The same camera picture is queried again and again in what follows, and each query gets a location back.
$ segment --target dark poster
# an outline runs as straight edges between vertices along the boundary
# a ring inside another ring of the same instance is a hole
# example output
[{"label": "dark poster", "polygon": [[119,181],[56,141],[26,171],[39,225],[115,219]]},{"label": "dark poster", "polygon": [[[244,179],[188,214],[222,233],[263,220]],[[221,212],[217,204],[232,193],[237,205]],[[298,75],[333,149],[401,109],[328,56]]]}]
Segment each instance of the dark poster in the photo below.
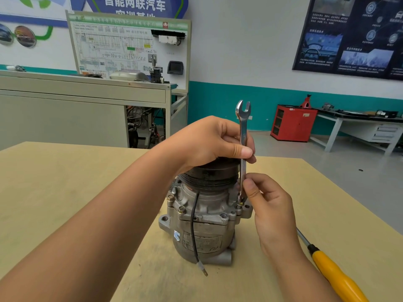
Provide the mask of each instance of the dark poster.
[{"label": "dark poster", "polygon": [[403,0],[311,0],[293,69],[403,80]]}]

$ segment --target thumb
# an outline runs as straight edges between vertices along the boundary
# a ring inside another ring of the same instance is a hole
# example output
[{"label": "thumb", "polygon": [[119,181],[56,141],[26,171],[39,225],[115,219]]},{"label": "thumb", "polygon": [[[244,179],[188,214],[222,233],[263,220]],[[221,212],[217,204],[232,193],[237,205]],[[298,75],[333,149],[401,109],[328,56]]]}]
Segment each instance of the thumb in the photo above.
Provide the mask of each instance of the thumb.
[{"label": "thumb", "polygon": [[253,155],[251,148],[224,140],[222,141],[222,151],[222,154],[219,156],[227,158],[248,159]]},{"label": "thumb", "polygon": [[259,215],[259,212],[261,210],[264,210],[264,208],[266,207],[267,201],[265,200],[258,186],[253,182],[252,179],[246,178],[243,181],[243,188],[246,195],[248,196],[249,201],[252,203],[255,209],[255,213]]}]

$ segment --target wrench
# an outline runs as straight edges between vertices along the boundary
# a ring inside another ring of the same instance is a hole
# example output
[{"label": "wrench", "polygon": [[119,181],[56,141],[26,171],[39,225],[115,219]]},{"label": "wrench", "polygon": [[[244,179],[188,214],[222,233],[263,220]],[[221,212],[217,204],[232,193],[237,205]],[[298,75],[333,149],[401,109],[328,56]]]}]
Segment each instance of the wrench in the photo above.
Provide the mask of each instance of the wrench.
[{"label": "wrench", "polygon": [[[249,119],[249,116],[251,114],[251,104],[250,102],[246,103],[246,109],[245,111],[242,110],[242,105],[243,105],[243,100],[240,100],[239,103],[237,104],[237,107],[235,109],[235,114],[237,115],[238,119],[239,119],[239,126],[240,126],[240,143],[243,146],[246,146],[246,134],[247,134],[247,122]],[[245,197],[245,191],[243,189],[243,181],[245,180],[245,176],[246,176],[246,160],[245,159],[241,159],[241,167],[240,167],[240,179],[239,179],[239,184],[240,186],[240,191],[238,194],[238,199],[237,199],[237,205],[240,207],[243,207],[243,205],[245,204],[244,200],[246,200]]]}]

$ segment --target wooden table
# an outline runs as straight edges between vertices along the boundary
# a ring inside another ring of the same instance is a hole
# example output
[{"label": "wooden table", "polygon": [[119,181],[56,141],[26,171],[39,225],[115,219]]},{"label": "wooden table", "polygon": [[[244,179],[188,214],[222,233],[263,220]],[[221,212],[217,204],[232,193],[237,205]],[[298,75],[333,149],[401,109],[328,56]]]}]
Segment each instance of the wooden table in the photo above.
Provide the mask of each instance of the wooden table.
[{"label": "wooden table", "polygon": [[[0,151],[0,277],[144,152],[34,142]],[[371,302],[401,301],[403,236],[304,160],[258,157],[248,171],[270,175],[291,194],[300,230]],[[233,265],[207,265],[205,277],[177,254],[156,218],[113,301],[282,301],[254,219],[236,231]]]}]

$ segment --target label sticker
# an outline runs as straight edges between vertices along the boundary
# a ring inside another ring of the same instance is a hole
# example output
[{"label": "label sticker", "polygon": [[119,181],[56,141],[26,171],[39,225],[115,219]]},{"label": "label sticker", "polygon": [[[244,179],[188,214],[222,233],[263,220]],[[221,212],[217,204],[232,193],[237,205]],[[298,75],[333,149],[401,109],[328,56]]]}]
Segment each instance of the label sticker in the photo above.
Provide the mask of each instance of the label sticker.
[{"label": "label sticker", "polygon": [[174,230],[174,238],[175,238],[177,241],[180,241],[180,239],[181,239],[181,234],[180,234],[178,231],[176,231],[176,230]]},{"label": "label sticker", "polygon": [[[183,245],[186,249],[193,251],[192,236],[190,233],[183,233]],[[214,237],[196,236],[196,248],[199,253],[212,253],[221,248],[222,235]]]}]

